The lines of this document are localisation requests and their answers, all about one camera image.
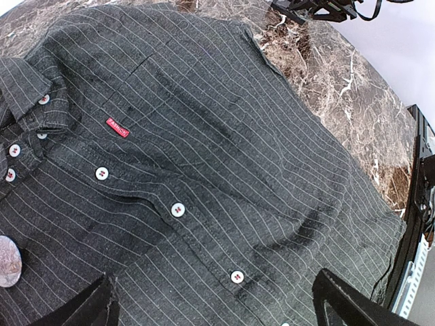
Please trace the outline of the round brooch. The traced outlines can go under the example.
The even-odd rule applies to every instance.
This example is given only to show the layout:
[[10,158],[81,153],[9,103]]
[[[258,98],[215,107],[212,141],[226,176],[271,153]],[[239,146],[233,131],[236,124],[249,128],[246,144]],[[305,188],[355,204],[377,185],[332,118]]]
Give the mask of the round brooch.
[[22,273],[22,258],[16,243],[9,237],[0,236],[0,286],[14,286]]

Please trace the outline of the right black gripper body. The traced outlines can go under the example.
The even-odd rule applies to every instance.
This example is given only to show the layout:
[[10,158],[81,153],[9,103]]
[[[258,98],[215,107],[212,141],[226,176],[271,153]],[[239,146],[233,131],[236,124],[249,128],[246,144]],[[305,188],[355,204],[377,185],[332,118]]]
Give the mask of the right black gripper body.
[[298,24],[308,20],[343,22],[358,17],[354,1],[273,0],[271,7]]

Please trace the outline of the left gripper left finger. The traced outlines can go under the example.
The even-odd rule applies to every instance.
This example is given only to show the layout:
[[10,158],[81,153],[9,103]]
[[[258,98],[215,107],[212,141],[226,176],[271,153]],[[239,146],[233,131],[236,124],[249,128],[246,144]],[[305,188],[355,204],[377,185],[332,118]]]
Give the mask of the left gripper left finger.
[[116,326],[120,305],[112,275],[104,274],[73,299],[31,325]]

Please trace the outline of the black pinstriped shirt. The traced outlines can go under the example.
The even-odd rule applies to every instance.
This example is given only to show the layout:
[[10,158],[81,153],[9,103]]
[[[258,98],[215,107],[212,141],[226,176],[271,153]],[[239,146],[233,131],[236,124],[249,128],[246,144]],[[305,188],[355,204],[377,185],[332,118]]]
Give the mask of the black pinstriped shirt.
[[246,24],[101,5],[1,59],[2,325],[104,274],[121,325],[315,325],[323,268],[384,302],[404,228]]

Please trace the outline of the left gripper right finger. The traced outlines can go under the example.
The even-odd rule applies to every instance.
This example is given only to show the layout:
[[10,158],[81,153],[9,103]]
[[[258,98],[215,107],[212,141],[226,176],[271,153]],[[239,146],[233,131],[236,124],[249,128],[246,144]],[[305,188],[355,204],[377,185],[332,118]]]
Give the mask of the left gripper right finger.
[[370,301],[326,268],[317,274],[312,292],[318,325],[414,325]]

